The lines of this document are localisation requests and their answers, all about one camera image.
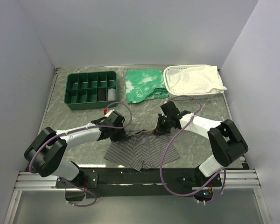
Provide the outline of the green white patterned underwear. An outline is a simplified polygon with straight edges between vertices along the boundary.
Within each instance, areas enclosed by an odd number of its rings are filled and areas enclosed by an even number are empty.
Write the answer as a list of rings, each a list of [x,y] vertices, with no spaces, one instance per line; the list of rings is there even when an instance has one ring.
[[[129,104],[168,97],[163,72],[157,69],[127,71],[125,88],[126,99]]]

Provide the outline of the green compartment organizer tray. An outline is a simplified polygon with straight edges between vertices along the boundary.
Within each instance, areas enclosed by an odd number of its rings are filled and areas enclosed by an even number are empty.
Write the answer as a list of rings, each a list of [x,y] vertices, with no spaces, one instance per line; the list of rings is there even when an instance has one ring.
[[[116,100],[97,101],[98,88],[116,89]],[[115,71],[72,73],[67,77],[64,103],[73,111],[103,109],[117,100],[118,84]]]

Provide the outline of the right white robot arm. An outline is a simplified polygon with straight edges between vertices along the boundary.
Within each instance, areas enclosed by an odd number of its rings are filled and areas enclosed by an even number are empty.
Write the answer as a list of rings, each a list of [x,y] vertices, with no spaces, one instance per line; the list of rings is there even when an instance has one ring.
[[[171,129],[189,131],[209,140],[212,155],[199,165],[195,181],[205,186],[211,181],[211,176],[222,168],[243,156],[248,151],[248,145],[235,123],[227,119],[215,121],[183,111],[158,115],[155,135],[170,134]]]

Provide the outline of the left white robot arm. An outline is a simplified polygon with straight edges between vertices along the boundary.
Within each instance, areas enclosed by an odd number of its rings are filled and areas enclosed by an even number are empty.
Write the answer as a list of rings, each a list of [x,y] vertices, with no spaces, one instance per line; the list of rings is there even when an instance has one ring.
[[[44,128],[24,153],[29,170],[41,177],[63,177],[74,188],[81,186],[84,181],[82,171],[77,164],[63,158],[66,149],[105,139],[123,140],[126,136],[124,121],[120,113],[111,110],[104,117],[81,127],[61,131]]]

